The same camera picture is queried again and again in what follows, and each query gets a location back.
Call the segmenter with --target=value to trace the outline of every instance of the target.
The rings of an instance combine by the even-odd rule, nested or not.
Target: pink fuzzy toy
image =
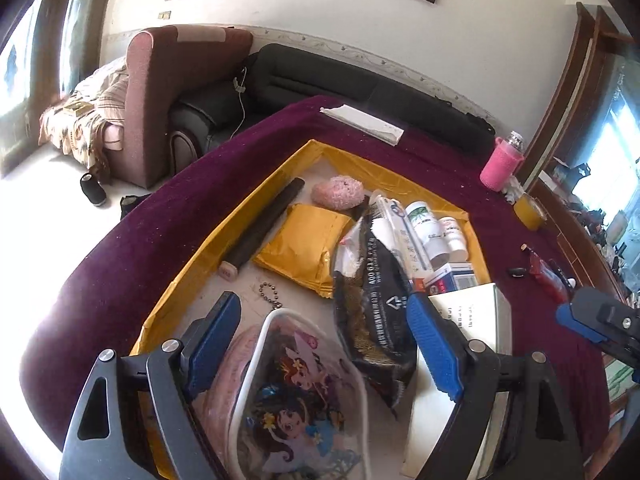
[[[350,176],[334,176],[313,186],[311,200],[326,208],[344,211],[362,203],[364,186]]]

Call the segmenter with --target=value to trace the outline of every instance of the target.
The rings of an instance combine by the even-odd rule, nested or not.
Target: metal screw
[[[546,363],[546,355],[544,355],[542,352],[533,352],[533,354],[531,354],[531,357],[537,363]]]
[[[486,350],[486,345],[479,339],[472,339],[471,341],[469,341],[469,349],[472,352],[481,354]]]
[[[162,351],[163,352],[173,352],[180,346],[180,341],[177,339],[168,339],[164,343],[162,343]]]
[[[100,359],[100,361],[102,361],[103,363],[106,363],[108,361],[111,361],[114,355],[116,355],[116,352],[111,350],[111,348],[107,348],[106,350],[100,352],[100,355],[98,355],[98,359]]]

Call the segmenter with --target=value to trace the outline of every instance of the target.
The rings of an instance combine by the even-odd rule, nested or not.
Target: pink bottle sleeve
[[[500,191],[523,160],[524,156],[516,148],[496,137],[494,152],[482,168],[480,181],[489,189]]]

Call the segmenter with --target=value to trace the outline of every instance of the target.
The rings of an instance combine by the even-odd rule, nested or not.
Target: purple tablecloth
[[[66,280],[28,345],[20,375],[36,420],[57,446],[62,448],[99,352],[127,354],[146,316],[204,238],[286,158],[317,139],[385,166],[469,213],[491,277],[511,303],[514,354],[546,353],[584,455],[599,447],[609,421],[600,352],[556,323],[554,302],[533,279],[506,272],[526,264],[523,243],[570,271],[552,235],[528,231],[499,194],[485,189],[479,162],[417,130],[407,130],[391,147],[318,112],[338,104],[322,96],[293,104],[191,164],[107,234]]]

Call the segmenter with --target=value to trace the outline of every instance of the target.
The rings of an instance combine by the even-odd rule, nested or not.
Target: patterned blanket
[[[102,182],[110,179],[109,162],[102,149],[102,133],[108,124],[94,109],[80,117],[64,110],[85,99],[73,94],[66,101],[52,106],[40,117],[38,145],[51,142],[65,155],[73,155]]]

